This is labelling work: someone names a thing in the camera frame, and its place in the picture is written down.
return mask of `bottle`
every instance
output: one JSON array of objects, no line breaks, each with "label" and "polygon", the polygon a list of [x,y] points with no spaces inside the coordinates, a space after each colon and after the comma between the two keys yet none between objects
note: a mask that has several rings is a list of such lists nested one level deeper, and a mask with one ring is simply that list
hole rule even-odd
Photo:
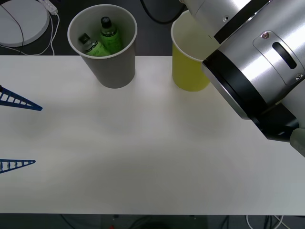
[{"label": "bottle", "polygon": [[122,40],[120,33],[116,26],[111,23],[109,17],[103,17],[101,19],[101,38],[106,47],[111,54],[115,54],[123,49]]},{"label": "bottle", "polygon": [[110,52],[99,41],[92,41],[90,37],[84,33],[80,38],[80,42],[84,45],[84,53],[89,56],[109,56]]}]

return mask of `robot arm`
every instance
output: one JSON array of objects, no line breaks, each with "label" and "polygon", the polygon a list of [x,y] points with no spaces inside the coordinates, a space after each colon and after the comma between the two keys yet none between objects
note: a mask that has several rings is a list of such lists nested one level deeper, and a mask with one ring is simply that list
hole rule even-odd
[{"label": "robot arm", "polygon": [[243,119],[305,148],[305,1],[183,0],[221,46],[202,69]]}]

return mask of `black bottle cap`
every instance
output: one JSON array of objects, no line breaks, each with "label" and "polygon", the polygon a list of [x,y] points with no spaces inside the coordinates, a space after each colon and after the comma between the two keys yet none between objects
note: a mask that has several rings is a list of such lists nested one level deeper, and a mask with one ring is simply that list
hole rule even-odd
[{"label": "black bottle cap", "polygon": [[111,20],[109,17],[102,17],[101,19],[102,27],[107,29],[112,26]]},{"label": "black bottle cap", "polygon": [[78,40],[81,43],[85,44],[88,40],[90,40],[90,37],[86,33],[84,33]]}]

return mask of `screw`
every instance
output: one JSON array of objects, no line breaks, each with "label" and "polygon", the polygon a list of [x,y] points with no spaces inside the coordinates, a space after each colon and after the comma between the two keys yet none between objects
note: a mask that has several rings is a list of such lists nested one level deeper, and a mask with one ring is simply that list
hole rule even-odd
[{"label": "screw", "polygon": [[296,80],[299,80],[299,79],[301,79],[303,77],[303,75],[301,74],[301,73],[299,73],[298,75],[296,75]]},{"label": "screw", "polygon": [[269,37],[270,37],[270,34],[268,32],[264,32],[262,34],[262,38],[264,38],[264,39],[268,39]]},{"label": "screw", "polygon": [[223,17],[223,22],[227,22],[227,20],[229,20],[229,16],[224,16]]}]

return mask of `paper cup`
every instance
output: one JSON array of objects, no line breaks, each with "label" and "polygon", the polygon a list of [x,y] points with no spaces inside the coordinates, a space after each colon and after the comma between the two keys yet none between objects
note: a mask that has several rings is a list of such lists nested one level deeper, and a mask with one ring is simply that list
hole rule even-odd
[{"label": "paper cup", "polygon": [[197,92],[209,84],[201,70],[201,63],[219,43],[204,31],[189,11],[185,11],[172,25],[173,80],[178,87]]},{"label": "paper cup", "polygon": [[[82,44],[78,38],[86,33],[92,40],[100,41],[101,18],[104,16],[109,17],[117,26],[124,49],[105,57],[82,53]],[[109,88],[121,88],[134,78],[137,31],[137,22],[124,8],[108,4],[96,5],[81,11],[73,18],[68,28],[68,41],[101,84]]]}]

